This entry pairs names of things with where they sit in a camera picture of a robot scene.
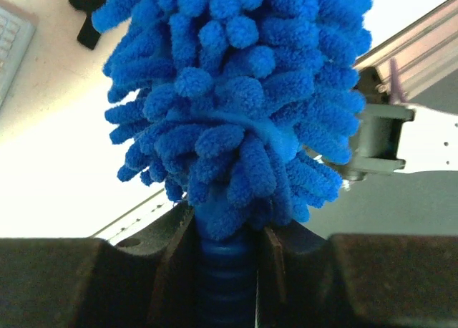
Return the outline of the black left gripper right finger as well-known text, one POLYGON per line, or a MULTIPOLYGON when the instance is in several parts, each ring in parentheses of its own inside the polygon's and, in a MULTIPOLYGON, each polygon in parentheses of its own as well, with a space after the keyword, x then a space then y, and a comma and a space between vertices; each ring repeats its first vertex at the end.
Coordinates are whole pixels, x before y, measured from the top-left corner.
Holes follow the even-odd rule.
POLYGON ((455 327, 457 238, 340 233, 298 223, 259 236, 262 327, 455 327))

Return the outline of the blue microfiber duster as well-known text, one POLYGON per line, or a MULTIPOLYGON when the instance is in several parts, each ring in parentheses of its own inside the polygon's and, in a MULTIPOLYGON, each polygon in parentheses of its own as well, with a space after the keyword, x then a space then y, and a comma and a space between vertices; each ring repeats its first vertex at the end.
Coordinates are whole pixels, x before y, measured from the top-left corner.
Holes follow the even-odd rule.
POLYGON ((356 58, 372 0, 106 0, 129 22, 103 72, 117 177, 163 183, 198 230, 197 327, 255 324, 253 233, 334 201, 365 100, 356 58))

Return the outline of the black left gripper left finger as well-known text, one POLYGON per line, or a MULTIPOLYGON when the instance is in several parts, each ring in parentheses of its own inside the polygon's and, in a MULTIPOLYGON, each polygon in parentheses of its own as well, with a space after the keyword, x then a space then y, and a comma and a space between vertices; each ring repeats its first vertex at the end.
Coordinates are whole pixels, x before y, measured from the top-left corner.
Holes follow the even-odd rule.
POLYGON ((3 327, 193 327, 193 212, 175 206, 116 244, 1 240, 3 327))

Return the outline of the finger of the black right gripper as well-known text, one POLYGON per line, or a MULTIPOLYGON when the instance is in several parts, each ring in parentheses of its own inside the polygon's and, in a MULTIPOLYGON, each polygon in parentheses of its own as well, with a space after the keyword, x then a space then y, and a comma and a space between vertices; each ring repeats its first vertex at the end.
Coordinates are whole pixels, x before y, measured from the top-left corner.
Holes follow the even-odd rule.
POLYGON ((105 3, 105 0, 68 0, 68 2, 76 11, 83 12, 86 15, 77 35, 77 41, 83 47, 94 50, 101 34, 92 24, 92 14, 105 3))

